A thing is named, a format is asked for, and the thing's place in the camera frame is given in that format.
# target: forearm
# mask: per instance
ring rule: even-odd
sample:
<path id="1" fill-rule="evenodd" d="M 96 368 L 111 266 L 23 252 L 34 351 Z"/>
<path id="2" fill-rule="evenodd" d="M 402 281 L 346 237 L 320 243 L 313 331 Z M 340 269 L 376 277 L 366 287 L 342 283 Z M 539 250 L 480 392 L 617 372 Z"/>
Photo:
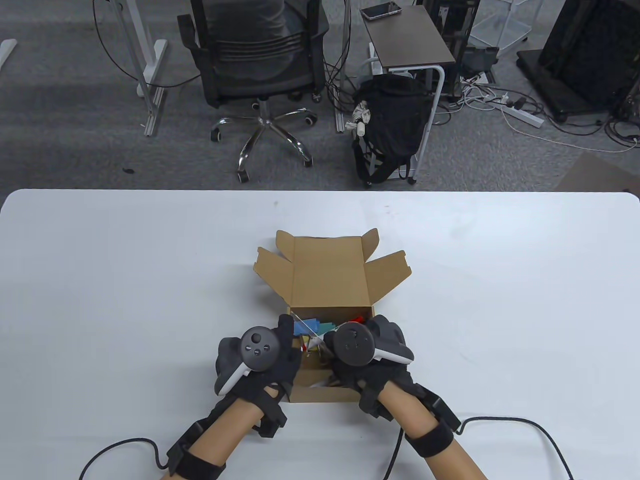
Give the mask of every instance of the forearm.
<path id="1" fill-rule="evenodd" d="M 277 391 L 266 388 L 272 397 Z M 244 436 L 264 416 L 253 403 L 237 399 L 220 418 L 209 427 L 202 436 L 191 446 L 189 452 L 213 465 L 221 467 L 231 456 Z M 162 480 L 182 480 L 178 474 L 164 475 Z"/>
<path id="2" fill-rule="evenodd" d="M 388 382 L 378 400 L 410 438 L 420 438 L 438 426 L 431 412 L 395 383 Z M 480 468 L 455 440 L 444 451 L 425 460 L 436 480 L 486 480 Z"/>

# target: black mesh chair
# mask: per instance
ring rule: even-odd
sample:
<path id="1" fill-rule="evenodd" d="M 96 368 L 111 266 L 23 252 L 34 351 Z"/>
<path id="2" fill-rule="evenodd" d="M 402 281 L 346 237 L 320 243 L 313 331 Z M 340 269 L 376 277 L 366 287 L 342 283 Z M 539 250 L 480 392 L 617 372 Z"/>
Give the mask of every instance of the black mesh chair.
<path id="1" fill-rule="evenodd" d="M 304 30 L 285 38 L 264 42 L 227 42 L 215 38 L 207 30 L 202 0 L 191 0 L 194 27 L 190 15 L 180 15 L 178 25 L 182 43 L 191 51 L 193 60 L 202 74 L 202 86 L 207 103 L 213 108 L 228 100 L 257 99 L 254 108 L 259 116 L 230 116 L 218 120 L 211 129 L 211 140 L 220 141 L 220 126 L 229 123 L 256 124 L 257 129 L 240 152 L 237 167 L 238 179 L 244 183 L 249 180 L 245 164 L 256 142 L 266 129 L 277 133 L 289 142 L 303 158 L 304 165 L 313 165 L 313 157 L 307 148 L 292 134 L 279 125 L 279 121 L 301 116 L 309 125 L 314 125 L 317 115 L 309 109 L 299 108 L 283 115 L 272 116 L 269 110 L 269 97 L 280 94 L 312 93 L 314 102 L 321 99 L 324 88 L 323 37 L 329 30 L 329 23 L 321 5 L 321 0 L 285 0 L 287 8 L 292 8 L 302 20 Z M 256 81 L 225 77 L 216 73 L 216 67 L 222 65 L 227 72 L 229 64 L 249 65 L 288 54 L 293 58 L 291 64 L 274 78 Z"/>

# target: cardboard box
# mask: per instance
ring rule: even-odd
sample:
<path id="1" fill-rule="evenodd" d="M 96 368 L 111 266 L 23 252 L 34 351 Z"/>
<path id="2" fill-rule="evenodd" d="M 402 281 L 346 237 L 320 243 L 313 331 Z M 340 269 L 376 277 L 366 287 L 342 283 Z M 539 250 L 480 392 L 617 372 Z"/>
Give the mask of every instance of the cardboard box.
<path id="1" fill-rule="evenodd" d="M 373 304 L 411 275 L 404 251 L 368 261 L 379 241 L 375 228 L 362 237 L 339 238 L 294 237 L 278 230 L 282 256 L 259 248 L 253 270 L 302 319 L 341 324 L 370 318 Z M 348 388 L 312 387 L 330 374 L 321 353 L 304 354 L 291 402 L 358 401 Z"/>

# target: metal shelf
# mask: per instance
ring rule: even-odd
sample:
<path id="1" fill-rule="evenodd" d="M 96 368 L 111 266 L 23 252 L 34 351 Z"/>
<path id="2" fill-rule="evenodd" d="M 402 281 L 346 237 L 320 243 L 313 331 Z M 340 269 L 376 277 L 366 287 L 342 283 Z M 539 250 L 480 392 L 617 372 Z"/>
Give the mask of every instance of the metal shelf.
<path id="1" fill-rule="evenodd" d="M 471 37 L 489 47 L 498 47 L 503 50 L 525 38 L 530 31 L 531 25 L 508 15 L 496 13 L 475 25 L 471 31 Z"/>
<path id="2" fill-rule="evenodd" d="M 500 53 L 515 43 L 523 40 L 533 28 L 538 19 L 540 8 L 544 0 L 538 0 L 538 6 L 531 19 L 531 23 L 525 23 L 514 18 L 518 7 L 530 0 L 495 0 L 507 4 L 507 9 L 501 13 L 494 13 L 490 17 L 478 22 L 471 29 L 470 37 L 488 47 L 498 47 Z"/>

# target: gray shirt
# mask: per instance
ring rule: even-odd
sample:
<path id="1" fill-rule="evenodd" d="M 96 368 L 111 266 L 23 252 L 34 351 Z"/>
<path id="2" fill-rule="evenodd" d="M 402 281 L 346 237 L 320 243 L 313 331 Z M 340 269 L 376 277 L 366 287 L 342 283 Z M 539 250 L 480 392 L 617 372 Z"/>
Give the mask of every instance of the gray shirt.
<path id="1" fill-rule="evenodd" d="M 275 40 L 303 28 L 300 19 L 285 8 L 284 0 L 203 0 L 209 34 L 229 42 Z M 219 65 L 216 71 L 239 79 L 267 80 L 281 74 L 292 56 L 256 62 Z"/>

